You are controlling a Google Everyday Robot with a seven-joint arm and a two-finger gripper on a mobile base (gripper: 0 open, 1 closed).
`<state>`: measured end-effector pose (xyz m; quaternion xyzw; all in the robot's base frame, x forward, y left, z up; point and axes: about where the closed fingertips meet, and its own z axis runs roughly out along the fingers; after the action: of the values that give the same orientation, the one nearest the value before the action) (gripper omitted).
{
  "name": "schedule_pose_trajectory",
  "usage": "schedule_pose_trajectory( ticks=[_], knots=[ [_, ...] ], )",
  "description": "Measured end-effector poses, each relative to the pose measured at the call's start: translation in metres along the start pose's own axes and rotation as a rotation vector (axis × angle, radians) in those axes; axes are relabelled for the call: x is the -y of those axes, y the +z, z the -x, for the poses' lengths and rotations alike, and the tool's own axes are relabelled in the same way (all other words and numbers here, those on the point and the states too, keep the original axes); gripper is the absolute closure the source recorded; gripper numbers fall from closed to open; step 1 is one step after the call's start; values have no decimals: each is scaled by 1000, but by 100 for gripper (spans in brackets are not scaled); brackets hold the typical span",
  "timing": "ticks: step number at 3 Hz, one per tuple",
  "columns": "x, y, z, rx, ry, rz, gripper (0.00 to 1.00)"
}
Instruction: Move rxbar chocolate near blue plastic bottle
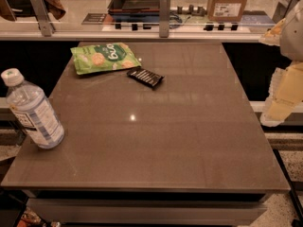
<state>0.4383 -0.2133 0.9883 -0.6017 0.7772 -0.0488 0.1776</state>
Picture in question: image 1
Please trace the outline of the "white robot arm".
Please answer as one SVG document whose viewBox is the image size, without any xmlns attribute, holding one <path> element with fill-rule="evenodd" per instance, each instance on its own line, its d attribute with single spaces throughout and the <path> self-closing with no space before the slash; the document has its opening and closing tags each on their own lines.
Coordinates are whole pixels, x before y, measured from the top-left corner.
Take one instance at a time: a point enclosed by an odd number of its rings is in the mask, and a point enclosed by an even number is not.
<svg viewBox="0 0 303 227">
<path fill-rule="evenodd" d="M 292 61 L 286 69 L 277 68 L 272 75 L 269 95 L 260 116 L 263 126 L 275 127 L 303 101 L 303 0 L 259 41 L 277 45 L 281 55 Z"/>
</svg>

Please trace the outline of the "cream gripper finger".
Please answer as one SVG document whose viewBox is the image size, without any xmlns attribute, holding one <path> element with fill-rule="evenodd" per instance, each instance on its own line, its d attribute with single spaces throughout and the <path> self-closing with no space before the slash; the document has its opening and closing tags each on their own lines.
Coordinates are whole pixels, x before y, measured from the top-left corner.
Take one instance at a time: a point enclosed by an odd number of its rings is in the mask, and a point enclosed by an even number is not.
<svg viewBox="0 0 303 227">
<path fill-rule="evenodd" d="M 303 62 L 293 61 L 286 69 L 276 68 L 268 92 L 260 123 L 276 127 L 303 101 Z"/>
<path fill-rule="evenodd" d="M 280 46 L 280 35 L 284 25 L 285 19 L 280 20 L 267 32 L 265 32 L 260 38 L 259 42 L 266 45 Z"/>
</svg>

